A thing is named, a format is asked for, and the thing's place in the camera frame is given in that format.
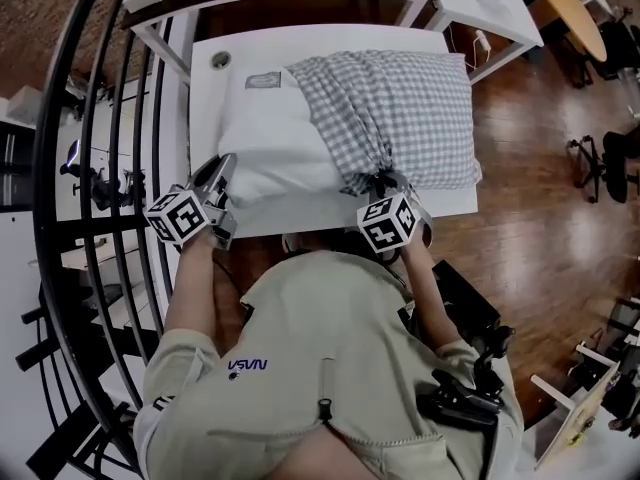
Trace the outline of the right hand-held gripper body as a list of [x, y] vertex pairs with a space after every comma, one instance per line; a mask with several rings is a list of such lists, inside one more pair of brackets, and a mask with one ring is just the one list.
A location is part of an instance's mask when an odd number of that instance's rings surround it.
[[372, 194], [371, 180], [368, 205], [356, 214], [359, 231], [381, 264], [397, 261], [401, 248], [411, 242], [415, 233], [427, 248], [433, 240], [431, 215], [409, 181], [400, 173], [397, 175], [400, 191], [387, 197]]

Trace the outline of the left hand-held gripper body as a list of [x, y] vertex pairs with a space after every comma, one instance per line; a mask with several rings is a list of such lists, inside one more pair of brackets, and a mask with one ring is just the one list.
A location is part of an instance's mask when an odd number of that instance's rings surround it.
[[228, 250], [237, 229], [231, 211], [226, 208], [227, 179], [223, 175], [197, 184], [194, 179], [186, 188], [173, 185], [156, 199], [144, 216], [160, 241], [183, 246], [202, 230], [209, 230], [219, 248]]

